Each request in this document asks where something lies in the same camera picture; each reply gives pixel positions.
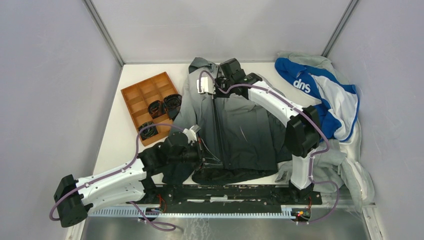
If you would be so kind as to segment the grey black zip jacket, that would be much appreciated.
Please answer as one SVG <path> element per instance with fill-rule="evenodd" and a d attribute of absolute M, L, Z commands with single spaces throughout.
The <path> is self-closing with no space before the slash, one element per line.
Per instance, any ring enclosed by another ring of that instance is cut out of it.
<path fill-rule="evenodd" d="M 222 168 L 195 170 L 186 164 L 172 165 L 162 181 L 180 185 L 192 179 L 201 185 L 224 185 L 274 175 L 292 155 L 285 144 L 285 126 L 263 107 L 242 96 L 212 98 L 199 94 L 199 75 L 218 76 L 218 65 L 196 57 L 188 67 L 176 128 L 201 127 L 199 136 L 219 160 Z"/>

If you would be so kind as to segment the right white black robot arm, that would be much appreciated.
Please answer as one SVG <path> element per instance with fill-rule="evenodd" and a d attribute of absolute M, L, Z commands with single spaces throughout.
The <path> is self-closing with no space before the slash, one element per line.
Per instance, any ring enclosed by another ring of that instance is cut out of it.
<path fill-rule="evenodd" d="M 314 187 L 313 159 L 324 137 L 317 109 L 288 100 L 256 73 L 246 74 L 235 58 L 221 63 L 217 71 L 217 77 L 199 75 L 198 93 L 216 98 L 228 98 L 232 94 L 242 96 L 263 107 L 285 126 L 284 142 L 292 155 L 288 196 L 293 203 L 302 204 Z"/>

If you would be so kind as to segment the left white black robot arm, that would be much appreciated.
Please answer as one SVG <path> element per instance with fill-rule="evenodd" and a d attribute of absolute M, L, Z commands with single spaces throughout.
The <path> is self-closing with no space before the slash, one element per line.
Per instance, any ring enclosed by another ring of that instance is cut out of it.
<path fill-rule="evenodd" d="M 49 217 L 69 228 L 89 214 L 117 204 L 140 200 L 150 204 L 158 195 L 152 176 L 180 164 L 194 170 L 223 165 L 196 134 L 188 129 L 174 132 L 118 167 L 78 179 L 72 174 L 64 176 L 53 195 L 55 204 L 51 212 L 58 216 Z"/>

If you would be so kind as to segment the blue white jacket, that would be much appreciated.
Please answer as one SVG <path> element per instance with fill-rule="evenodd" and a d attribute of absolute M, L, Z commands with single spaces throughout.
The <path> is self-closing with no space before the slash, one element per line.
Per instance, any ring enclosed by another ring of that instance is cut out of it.
<path fill-rule="evenodd" d="M 320 100 L 318 111 L 321 130 L 328 139 L 348 141 L 358 120 L 360 100 L 356 86 L 342 84 L 330 71 L 279 57 L 277 73 L 301 92 Z"/>

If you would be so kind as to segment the orange compartment tray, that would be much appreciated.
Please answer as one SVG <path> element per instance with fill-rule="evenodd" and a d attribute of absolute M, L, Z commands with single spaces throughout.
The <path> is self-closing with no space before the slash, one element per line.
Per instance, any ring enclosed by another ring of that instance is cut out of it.
<path fill-rule="evenodd" d="M 154 124 L 159 125 L 173 123 L 173 120 L 169 119 L 167 113 L 153 119 L 148 112 L 148 106 L 152 102 L 156 100 L 164 102 L 165 97 L 172 94 L 179 94 L 168 73 L 162 72 L 125 87 L 121 89 L 121 94 L 136 131 L 138 131 L 140 125 L 149 121 L 153 121 Z"/>

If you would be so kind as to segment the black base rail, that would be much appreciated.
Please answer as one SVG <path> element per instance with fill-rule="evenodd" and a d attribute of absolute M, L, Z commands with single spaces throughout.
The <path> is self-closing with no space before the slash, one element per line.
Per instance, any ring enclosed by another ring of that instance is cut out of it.
<path fill-rule="evenodd" d="M 159 205 L 166 214 L 280 213 L 282 206 L 323 203 L 320 193 L 303 197 L 286 185 L 156 185 L 137 201 Z"/>

